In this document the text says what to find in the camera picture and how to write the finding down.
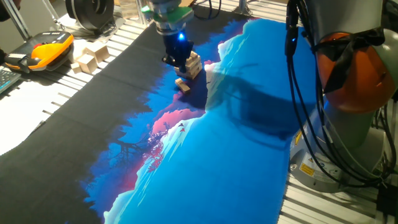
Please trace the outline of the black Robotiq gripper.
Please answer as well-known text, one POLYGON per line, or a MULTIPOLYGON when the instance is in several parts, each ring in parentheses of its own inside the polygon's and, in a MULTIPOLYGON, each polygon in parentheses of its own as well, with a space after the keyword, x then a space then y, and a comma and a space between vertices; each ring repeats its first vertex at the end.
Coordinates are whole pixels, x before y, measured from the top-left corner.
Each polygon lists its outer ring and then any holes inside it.
POLYGON ((181 73, 186 73, 186 59, 180 55, 188 56, 187 61, 193 60, 195 53, 192 50, 194 42, 190 40, 184 30, 178 31, 172 35, 163 36, 166 55, 162 61, 173 67, 177 67, 181 73))

